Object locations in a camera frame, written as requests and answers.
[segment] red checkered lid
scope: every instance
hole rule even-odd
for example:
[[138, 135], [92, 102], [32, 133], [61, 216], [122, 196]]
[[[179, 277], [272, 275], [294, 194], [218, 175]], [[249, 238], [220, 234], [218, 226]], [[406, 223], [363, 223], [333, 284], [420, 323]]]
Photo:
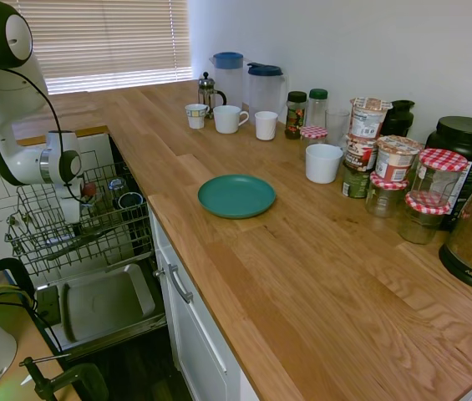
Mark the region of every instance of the red checkered lid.
[[310, 140], [318, 140], [327, 136], [328, 132], [326, 129], [321, 127], [309, 126], [301, 128], [301, 135]]
[[468, 165], [464, 156], [446, 149], [425, 149], [419, 154], [419, 161], [438, 171], [463, 171]]
[[378, 176], [378, 174], [374, 171], [369, 176], [371, 182], [373, 182], [378, 188], [382, 188], [384, 190], [403, 190], [409, 184], [407, 180], [399, 181], [399, 182], [390, 182], [383, 180]]
[[444, 206], [438, 206], [440, 196], [433, 192], [419, 191], [415, 196], [416, 200], [412, 197], [412, 192], [409, 192], [404, 197], [404, 201], [412, 209], [425, 215], [444, 215], [451, 210], [449, 202]]

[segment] kitchen floor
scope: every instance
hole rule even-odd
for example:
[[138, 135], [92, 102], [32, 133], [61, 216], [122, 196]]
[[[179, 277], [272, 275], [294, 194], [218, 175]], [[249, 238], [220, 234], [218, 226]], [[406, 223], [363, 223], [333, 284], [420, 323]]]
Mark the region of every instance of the kitchen floor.
[[184, 378], [173, 364], [167, 327], [75, 362], [99, 367], [110, 401], [191, 401]]

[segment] white wall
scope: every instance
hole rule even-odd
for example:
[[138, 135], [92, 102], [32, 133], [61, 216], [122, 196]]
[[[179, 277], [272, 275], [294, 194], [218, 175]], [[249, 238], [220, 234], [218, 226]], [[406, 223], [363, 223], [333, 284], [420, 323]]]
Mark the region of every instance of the white wall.
[[410, 136], [438, 118], [472, 116], [472, 0], [189, 0], [196, 77], [237, 51], [281, 66], [291, 90], [323, 87], [330, 103], [410, 99]]

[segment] blue lid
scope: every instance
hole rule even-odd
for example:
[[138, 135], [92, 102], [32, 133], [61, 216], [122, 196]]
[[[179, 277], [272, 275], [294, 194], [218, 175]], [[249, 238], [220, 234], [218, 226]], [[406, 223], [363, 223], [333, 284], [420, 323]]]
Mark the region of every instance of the blue lid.
[[213, 65], [216, 69], [242, 69], [243, 54], [222, 52], [213, 56]]
[[265, 65], [260, 63], [249, 63], [249, 74], [259, 77], [276, 77], [283, 75], [282, 69], [276, 65]]

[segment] robotic arm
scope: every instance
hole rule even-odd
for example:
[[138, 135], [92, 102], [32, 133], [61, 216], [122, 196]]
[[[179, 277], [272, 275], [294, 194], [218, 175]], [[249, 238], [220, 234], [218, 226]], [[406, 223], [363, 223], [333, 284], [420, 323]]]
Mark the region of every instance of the robotic arm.
[[14, 137], [12, 123], [46, 104], [41, 94], [48, 95], [48, 89], [29, 26], [13, 7], [0, 3], [0, 175], [16, 186], [54, 184], [65, 220], [76, 223], [83, 186], [76, 135], [58, 127], [47, 133], [44, 148], [21, 146]]

